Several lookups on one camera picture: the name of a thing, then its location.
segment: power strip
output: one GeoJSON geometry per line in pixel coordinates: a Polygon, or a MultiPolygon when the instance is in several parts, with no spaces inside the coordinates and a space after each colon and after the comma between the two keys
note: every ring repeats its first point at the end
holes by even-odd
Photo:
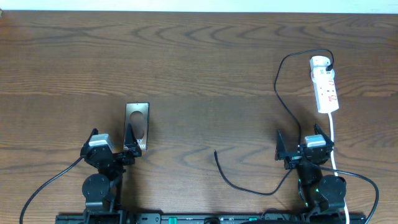
{"type": "Polygon", "coordinates": [[[319,113],[331,113],[339,108],[334,81],[335,71],[327,71],[329,65],[330,60],[324,56],[314,56],[310,60],[311,79],[319,113]]]}

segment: black wire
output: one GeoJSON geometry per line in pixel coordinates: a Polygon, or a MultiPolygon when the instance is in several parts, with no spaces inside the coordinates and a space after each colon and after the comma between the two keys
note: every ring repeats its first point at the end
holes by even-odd
{"type": "Polygon", "coordinates": [[[310,53],[310,52],[329,52],[331,55],[331,64],[329,66],[327,66],[326,70],[330,71],[333,68],[333,64],[335,63],[335,58],[333,56],[333,53],[328,50],[328,49],[315,49],[315,50],[304,50],[302,52],[296,52],[296,53],[292,53],[289,55],[286,55],[282,61],[280,62],[279,68],[278,68],[278,72],[276,73],[276,77],[275,77],[275,81],[274,81],[274,91],[276,96],[278,97],[279,101],[282,103],[282,106],[287,110],[287,112],[291,115],[291,117],[294,119],[294,121],[296,122],[297,126],[298,126],[298,144],[301,144],[301,133],[302,133],[302,129],[301,129],[301,125],[300,122],[298,121],[298,119],[293,115],[293,113],[288,109],[288,107],[285,105],[285,103],[283,102],[283,100],[280,98],[278,91],[276,91],[276,81],[278,80],[278,76],[279,76],[279,72],[280,69],[282,68],[282,65],[285,61],[285,59],[287,59],[290,56],[294,56],[294,55],[300,55],[300,54],[305,54],[305,53],[310,53]]]}
{"type": "Polygon", "coordinates": [[[23,224],[24,222],[24,214],[25,211],[28,207],[28,205],[30,204],[30,202],[33,200],[33,198],[45,187],[47,186],[49,183],[53,182],[55,179],[57,179],[58,177],[62,176],[64,173],[68,172],[70,169],[72,169],[76,164],[78,164],[81,161],[82,157],[80,157],[79,159],[77,159],[72,165],[70,165],[68,168],[66,168],[64,171],[62,171],[61,173],[57,174],[56,176],[54,176],[53,178],[51,178],[50,180],[48,180],[46,183],[44,183],[41,187],[39,187],[33,194],[32,196],[30,196],[30,198],[28,199],[28,201],[25,203],[24,208],[21,211],[21,215],[19,216],[19,224],[23,224]]]}
{"type": "Polygon", "coordinates": [[[303,158],[313,167],[316,167],[316,168],[321,169],[321,170],[329,171],[329,172],[337,172],[339,174],[351,175],[353,177],[357,177],[357,178],[360,178],[360,179],[368,181],[374,187],[374,190],[376,191],[376,196],[375,196],[375,199],[374,199],[373,207],[372,207],[371,212],[369,213],[368,217],[365,219],[365,222],[364,222],[364,224],[368,224],[369,221],[371,220],[374,212],[376,211],[377,205],[379,203],[379,188],[377,187],[377,185],[371,179],[369,179],[369,178],[367,178],[365,176],[362,176],[360,174],[355,174],[355,173],[352,173],[352,172],[347,172],[347,171],[343,171],[343,170],[335,170],[335,169],[331,169],[331,168],[321,167],[321,166],[315,165],[314,163],[310,162],[307,159],[307,156],[303,152],[302,152],[302,154],[304,155],[303,158]]]}
{"type": "Polygon", "coordinates": [[[216,159],[218,171],[220,172],[220,174],[221,174],[222,178],[224,179],[224,181],[225,181],[229,186],[231,186],[232,188],[234,188],[234,189],[236,189],[236,190],[242,190],[242,191],[244,191],[244,192],[248,192],[248,193],[252,193],[252,194],[256,194],[256,195],[262,195],[262,196],[273,195],[274,193],[276,193],[276,192],[279,190],[280,186],[283,184],[283,182],[285,181],[286,177],[292,172],[292,169],[291,169],[291,170],[289,170],[289,171],[285,174],[284,178],[282,178],[282,180],[280,181],[278,187],[277,187],[273,192],[270,192],[270,193],[255,192],[255,191],[253,191],[253,190],[244,189],[244,188],[242,188],[242,187],[238,187],[238,186],[232,184],[232,183],[225,177],[225,175],[224,175],[224,173],[223,173],[223,170],[221,169],[220,163],[218,163],[218,157],[217,157],[217,151],[216,151],[216,150],[214,150],[214,158],[216,159]]]}
{"type": "Polygon", "coordinates": [[[267,210],[265,210],[262,214],[261,214],[261,219],[265,219],[265,215],[271,211],[271,210],[275,210],[277,212],[279,212],[279,215],[282,215],[282,217],[284,218],[284,220],[287,220],[287,218],[284,216],[284,214],[278,209],[278,208],[268,208],[267,210]]]}

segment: wood grain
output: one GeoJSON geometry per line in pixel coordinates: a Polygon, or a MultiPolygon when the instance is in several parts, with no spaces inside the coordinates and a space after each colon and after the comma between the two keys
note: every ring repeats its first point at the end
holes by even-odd
{"type": "MultiPolygon", "coordinates": [[[[166,213],[262,212],[303,206],[293,173],[271,197],[237,192],[228,178],[268,192],[285,174],[274,161],[280,129],[297,127],[274,95],[281,59],[328,48],[336,63],[335,119],[340,169],[366,175],[381,191],[371,223],[398,219],[398,16],[10,11],[0,19],[0,216],[16,223],[42,183],[79,155],[92,128],[122,144],[124,104],[149,101],[149,150],[129,168],[123,204],[166,213]]],[[[312,134],[317,113],[311,54],[290,58],[277,87],[312,134]]],[[[78,164],[33,200],[26,223],[81,212],[78,164]]],[[[352,212],[368,214],[374,190],[346,177],[352,212]]]]}

